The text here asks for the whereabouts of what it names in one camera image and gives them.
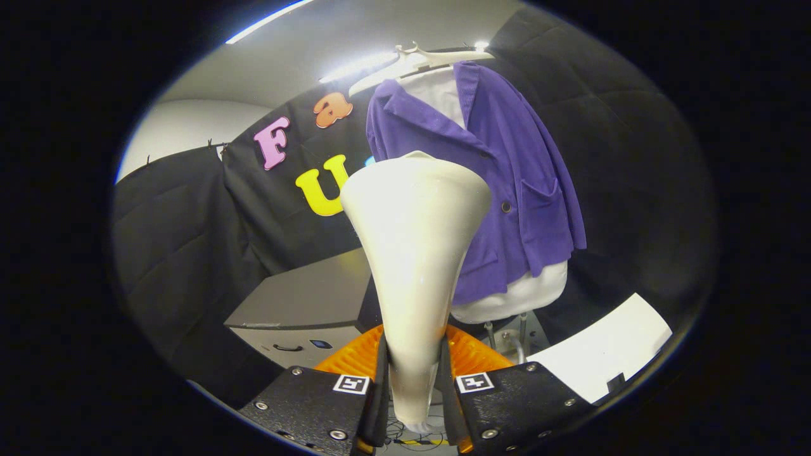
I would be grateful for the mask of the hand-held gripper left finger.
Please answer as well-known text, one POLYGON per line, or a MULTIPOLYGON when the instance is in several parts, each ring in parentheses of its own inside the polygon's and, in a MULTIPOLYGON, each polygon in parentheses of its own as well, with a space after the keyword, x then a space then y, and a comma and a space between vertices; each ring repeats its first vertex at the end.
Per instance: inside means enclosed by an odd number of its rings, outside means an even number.
POLYGON ((373 455, 385 444, 388 352, 376 326, 313 369, 298 365, 238 410, 247 424, 307 455, 373 455))

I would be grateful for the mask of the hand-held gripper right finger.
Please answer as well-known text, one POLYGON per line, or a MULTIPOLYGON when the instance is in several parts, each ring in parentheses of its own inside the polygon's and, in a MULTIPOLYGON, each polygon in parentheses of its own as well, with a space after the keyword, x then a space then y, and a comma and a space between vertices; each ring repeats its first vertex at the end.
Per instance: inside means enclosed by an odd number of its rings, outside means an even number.
POLYGON ((596 406, 539 362, 513 364, 454 326, 440 350, 449 441, 461 455, 530 455, 573 432, 596 406))

